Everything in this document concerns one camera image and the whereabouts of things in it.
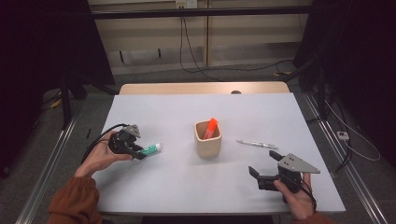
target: power strip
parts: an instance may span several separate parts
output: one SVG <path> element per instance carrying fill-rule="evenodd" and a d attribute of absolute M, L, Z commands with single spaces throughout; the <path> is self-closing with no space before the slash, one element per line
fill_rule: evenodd
<path fill-rule="evenodd" d="M 349 135 L 347 132 L 337 132 L 337 136 L 340 140 L 349 140 Z"/>
<path fill-rule="evenodd" d="M 186 8 L 186 0 L 176 0 L 176 8 L 177 9 Z"/>

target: marker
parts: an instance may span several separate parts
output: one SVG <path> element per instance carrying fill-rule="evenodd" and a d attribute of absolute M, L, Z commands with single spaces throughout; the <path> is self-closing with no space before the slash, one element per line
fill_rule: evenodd
<path fill-rule="evenodd" d="M 213 136 L 213 133 L 215 132 L 217 126 L 218 126 L 218 121 L 214 118 L 211 118 L 209 123 L 207 124 L 207 129 L 206 129 L 206 133 L 204 135 L 204 139 L 211 138 Z"/>

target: metal rail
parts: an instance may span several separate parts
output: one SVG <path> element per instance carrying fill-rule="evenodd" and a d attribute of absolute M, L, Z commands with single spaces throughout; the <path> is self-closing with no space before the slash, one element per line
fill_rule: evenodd
<path fill-rule="evenodd" d="M 62 156 L 62 152 L 69 140 L 70 134 L 72 133 L 74 126 L 76 124 L 76 120 L 78 115 L 81 112 L 81 108 L 83 107 L 84 101 L 78 101 L 75 109 L 76 114 L 70 120 L 66 129 L 63 130 L 58 138 L 58 142 L 56 143 L 54 149 L 52 150 L 51 155 L 49 156 L 49 160 L 41 173 L 41 176 L 38 178 L 35 188 L 30 193 L 28 200 L 25 203 L 25 206 L 22 208 L 21 213 L 16 221 L 16 224 L 30 224 L 35 217 L 35 212 L 37 211 L 38 206 L 43 199 L 44 193 L 47 190 L 47 187 L 50 183 L 50 178 L 52 177 L 55 168 L 58 164 L 59 159 Z"/>
<path fill-rule="evenodd" d="M 318 105 L 316 104 L 313 96 L 308 96 L 307 94 L 305 94 L 304 97 L 309 107 L 311 108 L 312 113 L 316 117 L 319 116 L 319 112 L 317 110 Z M 329 122 L 327 120 L 321 120 L 318 122 L 318 124 L 321 130 L 323 131 L 325 137 L 329 141 L 335 156 L 340 162 L 342 162 L 343 158 L 347 154 L 347 151 L 344 149 L 344 146 L 338 140 Z M 355 166 L 353 165 L 352 161 L 350 161 L 349 164 L 344 169 L 346 171 L 346 176 L 348 177 L 352 187 L 358 194 L 358 197 L 361 199 L 361 203 L 366 209 L 373 223 L 388 224 L 387 219 L 382 213 L 381 208 L 379 207 L 373 193 L 364 183 L 358 171 L 355 169 Z"/>

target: person's left hand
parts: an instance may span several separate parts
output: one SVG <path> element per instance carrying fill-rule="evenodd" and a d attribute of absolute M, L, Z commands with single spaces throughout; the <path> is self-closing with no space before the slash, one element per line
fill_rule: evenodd
<path fill-rule="evenodd" d="M 108 147 L 108 139 L 115 132 L 107 133 L 93 148 L 87 159 L 78 167 L 75 176 L 91 177 L 96 171 L 104 170 L 115 161 L 129 161 L 129 154 L 115 154 Z"/>

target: brown sleeve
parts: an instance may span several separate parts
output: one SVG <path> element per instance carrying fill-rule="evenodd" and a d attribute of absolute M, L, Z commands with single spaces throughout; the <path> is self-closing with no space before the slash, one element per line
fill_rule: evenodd
<path fill-rule="evenodd" d="M 99 192 L 90 177 L 72 177 L 49 204 L 48 223 L 102 223 L 96 210 Z"/>
<path fill-rule="evenodd" d="M 292 221 L 291 224 L 335 224 L 335 222 L 316 212 L 313 216 L 300 221 Z"/>

